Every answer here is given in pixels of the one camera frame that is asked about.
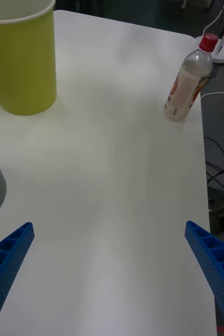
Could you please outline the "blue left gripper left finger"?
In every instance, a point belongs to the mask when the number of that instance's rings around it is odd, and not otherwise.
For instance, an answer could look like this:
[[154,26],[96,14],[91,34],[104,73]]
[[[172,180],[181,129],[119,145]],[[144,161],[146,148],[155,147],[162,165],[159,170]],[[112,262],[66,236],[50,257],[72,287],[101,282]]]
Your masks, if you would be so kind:
[[34,237],[33,224],[27,222],[0,241],[0,311]]

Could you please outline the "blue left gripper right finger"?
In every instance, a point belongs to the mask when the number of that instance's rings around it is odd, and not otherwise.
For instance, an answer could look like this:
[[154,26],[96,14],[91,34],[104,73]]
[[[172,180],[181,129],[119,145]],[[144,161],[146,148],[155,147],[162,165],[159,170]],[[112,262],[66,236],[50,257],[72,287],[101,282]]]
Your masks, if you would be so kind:
[[185,238],[224,317],[224,243],[192,221],[186,223]]

